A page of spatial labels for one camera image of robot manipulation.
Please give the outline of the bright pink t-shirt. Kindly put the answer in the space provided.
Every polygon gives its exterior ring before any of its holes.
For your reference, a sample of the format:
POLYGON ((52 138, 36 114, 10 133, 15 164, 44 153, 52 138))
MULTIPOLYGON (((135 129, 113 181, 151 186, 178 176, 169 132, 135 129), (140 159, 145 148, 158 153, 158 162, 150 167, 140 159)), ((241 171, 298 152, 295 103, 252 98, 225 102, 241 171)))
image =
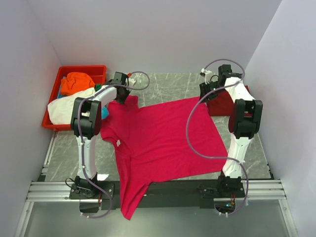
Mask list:
POLYGON ((140 108, 138 97, 111 102, 101 137, 115 148, 121 212, 131 219, 152 182, 222 170, 227 150, 198 98, 140 108))

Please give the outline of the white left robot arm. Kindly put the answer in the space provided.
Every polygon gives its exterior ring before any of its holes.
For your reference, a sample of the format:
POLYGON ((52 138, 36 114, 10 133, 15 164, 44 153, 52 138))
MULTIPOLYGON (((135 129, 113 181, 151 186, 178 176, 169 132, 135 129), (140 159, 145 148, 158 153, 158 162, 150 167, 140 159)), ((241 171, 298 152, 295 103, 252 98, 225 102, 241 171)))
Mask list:
POLYGON ((102 192, 97 185, 95 166, 95 144, 101 131, 102 110, 112 101, 125 102, 134 85, 130 77, 131 74, 116 72, 113 79, 92 95, 79 96, 74 101, 71 129, 78 143, 79 169, 72 192, 85 198, 94 198, 102 192))

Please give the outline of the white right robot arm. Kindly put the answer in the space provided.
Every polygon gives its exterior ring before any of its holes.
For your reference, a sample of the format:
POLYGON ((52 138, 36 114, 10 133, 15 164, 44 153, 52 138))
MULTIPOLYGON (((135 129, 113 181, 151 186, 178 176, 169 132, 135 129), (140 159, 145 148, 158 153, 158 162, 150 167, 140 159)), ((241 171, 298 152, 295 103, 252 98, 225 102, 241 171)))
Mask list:
POLYGON ((263 102, 250 94, 243 83, 244 75, 234 73, 229 64, 219 66, 217 74, 203 68, 200 75, 204 77, 204 82, 199 85, 203 102, 215 99, 224 91, 233 102, 228 122, 231 135, 229 158, 218 177, 217 193, 222 197, 234 197, 243 190, 243 163, 248 146, 260 128, 263 102))

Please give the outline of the light blue t-shirt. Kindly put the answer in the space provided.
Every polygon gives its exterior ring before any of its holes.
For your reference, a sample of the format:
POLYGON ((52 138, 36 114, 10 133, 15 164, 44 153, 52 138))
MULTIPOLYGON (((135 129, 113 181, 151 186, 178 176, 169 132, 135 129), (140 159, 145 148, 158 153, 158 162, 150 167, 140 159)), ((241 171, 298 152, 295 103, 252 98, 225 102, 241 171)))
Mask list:
POLYGON ((106 106, 101 109, 101 119, 106 119, 109 115, 109 111, 106 106))

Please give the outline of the green t-shirt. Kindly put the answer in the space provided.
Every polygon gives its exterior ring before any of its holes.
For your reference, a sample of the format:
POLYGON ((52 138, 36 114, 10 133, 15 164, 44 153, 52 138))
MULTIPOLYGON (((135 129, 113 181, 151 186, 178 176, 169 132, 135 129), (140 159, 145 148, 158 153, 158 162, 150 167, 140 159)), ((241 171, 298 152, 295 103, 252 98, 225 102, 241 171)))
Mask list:
POLYGON ((102 87, 102 85, 101 85, 101 84, 96 84, 96 85, 95 85, 95 91, 100 90, 100 89, 101 89, 101 87, 102 87))

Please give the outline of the folded dark red t-shirt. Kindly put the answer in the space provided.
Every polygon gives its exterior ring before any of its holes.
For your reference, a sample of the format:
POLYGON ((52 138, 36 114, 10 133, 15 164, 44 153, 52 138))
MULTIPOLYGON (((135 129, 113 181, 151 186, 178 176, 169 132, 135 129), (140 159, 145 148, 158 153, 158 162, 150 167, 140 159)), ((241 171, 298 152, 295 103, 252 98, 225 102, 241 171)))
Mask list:
POLYGON ((234 102, 227 91, 220 92, 215 99, 206 104, 211 117, 230 116, 234 107, 234 102))

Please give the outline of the red plastic bin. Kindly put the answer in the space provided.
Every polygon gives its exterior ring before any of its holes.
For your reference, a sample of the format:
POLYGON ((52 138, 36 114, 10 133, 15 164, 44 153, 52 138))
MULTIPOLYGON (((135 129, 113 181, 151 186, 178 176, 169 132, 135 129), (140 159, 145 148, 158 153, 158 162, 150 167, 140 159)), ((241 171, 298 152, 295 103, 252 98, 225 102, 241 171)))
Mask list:
POLYGON ((63 66, 59 68, 56 80, 51 92, 50 99, 46 106, 46 111, 43 117, 42 126, 53 131, 67 131, 71 130, 71 118, 73 114, 74 101, 77 97, 85 98, 93 95, 95 92, 95 85, 103 85, 106 81, 106 66, 92 65, 92 66, 63 66), (67 79, 67 76, 77 74, 87 74, 91 78, 90 87, 86 87, 72 95, 63 94, 61 84, 67 79))

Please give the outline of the orange t-shirt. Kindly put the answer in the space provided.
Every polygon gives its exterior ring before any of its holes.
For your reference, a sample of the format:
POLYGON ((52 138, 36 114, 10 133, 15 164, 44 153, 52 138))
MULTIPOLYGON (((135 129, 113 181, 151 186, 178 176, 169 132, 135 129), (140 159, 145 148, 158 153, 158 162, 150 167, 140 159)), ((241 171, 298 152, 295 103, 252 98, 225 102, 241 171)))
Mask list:
POLYGON ((95 82, 88 74, 71 72, 68 73, 65 78, 61 79, 60 94, 62 96, 70 96, 77 92, 94 87, 95 82))

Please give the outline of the white t-shirt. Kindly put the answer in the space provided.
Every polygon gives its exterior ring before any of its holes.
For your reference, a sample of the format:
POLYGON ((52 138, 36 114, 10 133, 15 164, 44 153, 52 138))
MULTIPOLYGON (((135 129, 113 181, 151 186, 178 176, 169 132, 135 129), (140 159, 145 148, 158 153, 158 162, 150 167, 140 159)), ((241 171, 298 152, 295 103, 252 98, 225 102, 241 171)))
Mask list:
POLYGON ((53 125, 70 124, 75 99, 77 97, 87 98, 94 95, 94 93, 95 89, 89 88, 73 95, 53 100, 47 105, 50 122, 53 125))

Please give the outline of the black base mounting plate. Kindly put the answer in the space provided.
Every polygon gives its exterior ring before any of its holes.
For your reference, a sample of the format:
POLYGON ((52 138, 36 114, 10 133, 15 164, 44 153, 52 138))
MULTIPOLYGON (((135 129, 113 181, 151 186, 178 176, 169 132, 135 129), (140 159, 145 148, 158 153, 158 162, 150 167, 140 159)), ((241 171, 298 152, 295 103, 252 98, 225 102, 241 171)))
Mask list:
MULTIPOLYGON (((72 184, 70 200, 80 201, 79 209, 84 213, 121 208, 121 187, 118 181, 100 181, 97 188, 87 190, 72 184)), ((246 196, 241 179, 219 178, 217 180, 176 180, 151 183, 138 208, 155 207, 199 207, 233 212, 237 198, 246 196)))

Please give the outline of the aluminium extrusion rail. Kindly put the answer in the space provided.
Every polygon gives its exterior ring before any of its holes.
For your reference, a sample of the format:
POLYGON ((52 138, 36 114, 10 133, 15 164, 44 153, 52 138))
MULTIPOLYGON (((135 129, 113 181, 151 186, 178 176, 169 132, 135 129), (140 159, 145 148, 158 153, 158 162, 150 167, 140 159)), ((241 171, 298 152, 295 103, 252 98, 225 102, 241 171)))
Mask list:
MULTIPOLYGON (((70 201, 70 188, 63 182, 32 182, 26 202, 63 202, 70 201)), ((287 199, 280 180, 250 180, 248 200, 287 199)))

